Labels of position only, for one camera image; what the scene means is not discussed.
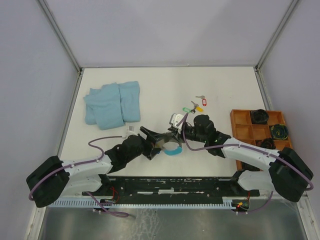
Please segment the metal key organizer blue handle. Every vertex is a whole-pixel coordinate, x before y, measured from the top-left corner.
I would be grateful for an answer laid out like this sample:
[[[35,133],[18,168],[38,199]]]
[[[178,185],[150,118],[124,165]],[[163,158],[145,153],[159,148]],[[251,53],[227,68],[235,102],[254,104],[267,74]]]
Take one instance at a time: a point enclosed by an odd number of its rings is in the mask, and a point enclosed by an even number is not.
[[[182,143],[171,132],[160,134],[155,141],[155,147],[168,156],[179,155],[183,151]]]

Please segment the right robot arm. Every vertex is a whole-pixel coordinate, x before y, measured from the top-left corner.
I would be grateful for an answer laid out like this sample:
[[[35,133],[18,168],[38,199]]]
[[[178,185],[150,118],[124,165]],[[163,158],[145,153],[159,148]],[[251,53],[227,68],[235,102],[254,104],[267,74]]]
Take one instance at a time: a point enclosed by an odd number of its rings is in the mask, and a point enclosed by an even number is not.
[[[216,130],[210,117],[197,115],[193,125],[187,123],[188,115],[174,113],[170,120],[169,131],[180,143],[189,147],[189,142],[203,143],[199,151],[224,159],[238,160],[257,171],[239,170],[235,180],[229,183],[231,193],[236,196],[246,191],[265,190],[277,192],[286,200],[298,202],[306,191],[314,188],[314,176],[310,168],[295,150],[285,147],[283,150],[267,149],[240,141],[228,134]]]

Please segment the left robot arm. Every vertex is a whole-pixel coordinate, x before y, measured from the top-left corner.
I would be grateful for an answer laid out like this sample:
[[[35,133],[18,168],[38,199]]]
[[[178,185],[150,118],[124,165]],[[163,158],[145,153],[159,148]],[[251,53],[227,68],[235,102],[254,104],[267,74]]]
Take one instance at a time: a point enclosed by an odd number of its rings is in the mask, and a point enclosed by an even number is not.
[[[140,131],[146,136],[131,134],[100,156],[71,161],[63,161],[57,155],[49,157],[26,178],[29,200],[43,208],[63,195],[95,191],[106,195],[111,189],[111,183],[104,179],[106,174],[124,169],[141,155],[152,160],[162,150],[159,142],[163,134],[143,126]]]

